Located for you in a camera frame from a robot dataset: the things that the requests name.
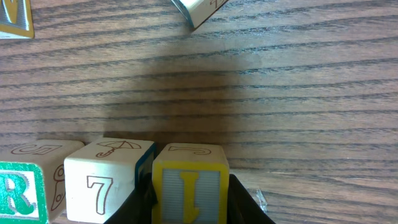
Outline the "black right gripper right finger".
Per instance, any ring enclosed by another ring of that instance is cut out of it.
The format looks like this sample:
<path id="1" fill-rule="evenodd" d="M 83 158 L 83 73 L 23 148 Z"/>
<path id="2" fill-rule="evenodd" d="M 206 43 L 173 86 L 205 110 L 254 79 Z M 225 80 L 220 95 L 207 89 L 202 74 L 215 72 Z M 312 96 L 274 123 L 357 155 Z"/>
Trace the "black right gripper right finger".
<path id="1" fill-rule="evenodd" d="M 227 224 L 275 224 L 234 174 L 229 175 Z"/>

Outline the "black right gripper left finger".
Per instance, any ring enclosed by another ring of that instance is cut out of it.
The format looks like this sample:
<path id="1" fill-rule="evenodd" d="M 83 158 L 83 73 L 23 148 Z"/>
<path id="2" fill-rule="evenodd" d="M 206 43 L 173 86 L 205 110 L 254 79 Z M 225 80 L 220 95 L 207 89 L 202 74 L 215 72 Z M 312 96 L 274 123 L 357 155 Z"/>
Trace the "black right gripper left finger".
<path id="1" fill-rule="evenodd" d="M 152 174 L 146 174 L 104 224 L 151 224 L 152 208 L 156 204 L 157 196 L 152 183 Z"/>

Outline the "white 7 wooden block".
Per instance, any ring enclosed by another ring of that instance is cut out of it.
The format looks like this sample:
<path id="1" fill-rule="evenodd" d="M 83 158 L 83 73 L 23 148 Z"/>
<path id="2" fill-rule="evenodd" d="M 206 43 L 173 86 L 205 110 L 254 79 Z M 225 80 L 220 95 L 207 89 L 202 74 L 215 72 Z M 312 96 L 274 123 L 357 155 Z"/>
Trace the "white 7 wooden block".
<path id="1" fill-rule="evenodd" d="M 155 142 L 99 138 L 64 160 L 67 218 L 104 223 L 152 171 Z"/>

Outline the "yellow I wooden block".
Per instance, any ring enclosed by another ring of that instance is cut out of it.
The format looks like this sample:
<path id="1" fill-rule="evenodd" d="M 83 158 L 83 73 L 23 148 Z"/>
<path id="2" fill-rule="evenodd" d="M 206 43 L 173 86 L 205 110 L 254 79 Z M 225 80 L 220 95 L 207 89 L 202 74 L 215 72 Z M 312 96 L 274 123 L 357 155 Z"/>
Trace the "yellow I wooden block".
<path id="1" fill-rule="evenodd" d="M 229 164 L 220 145 L 170 143 L 152 164 L 152 223 L 226 223 Z"/>

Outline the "green R wooden block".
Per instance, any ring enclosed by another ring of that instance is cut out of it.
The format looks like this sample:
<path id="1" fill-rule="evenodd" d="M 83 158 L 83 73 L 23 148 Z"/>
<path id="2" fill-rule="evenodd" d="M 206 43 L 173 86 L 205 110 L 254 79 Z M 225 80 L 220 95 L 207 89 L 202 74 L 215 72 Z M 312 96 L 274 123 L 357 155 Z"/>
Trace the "green R wooden block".
<path id="1" fill-rule="evenodd" d="M 84 144 L 40 139 L 1 152 L 1 223 L 51 223 L 66 209 L 64 160 Z"/>

